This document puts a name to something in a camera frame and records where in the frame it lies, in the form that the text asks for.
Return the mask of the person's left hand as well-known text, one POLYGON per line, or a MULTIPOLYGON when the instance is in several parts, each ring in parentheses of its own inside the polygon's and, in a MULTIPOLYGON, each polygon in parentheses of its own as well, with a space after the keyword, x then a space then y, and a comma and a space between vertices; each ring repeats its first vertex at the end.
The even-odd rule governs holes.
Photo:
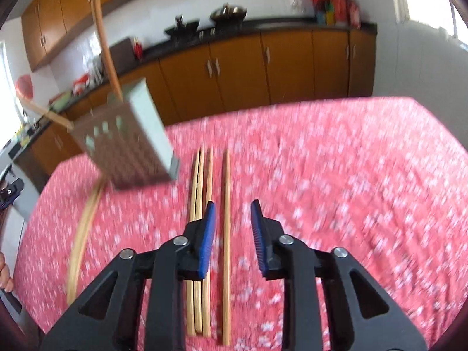
POLYGON ((3 252, 0 252, 0 288, 6 293, 11 293, 14 289, 13 278, 3 252))

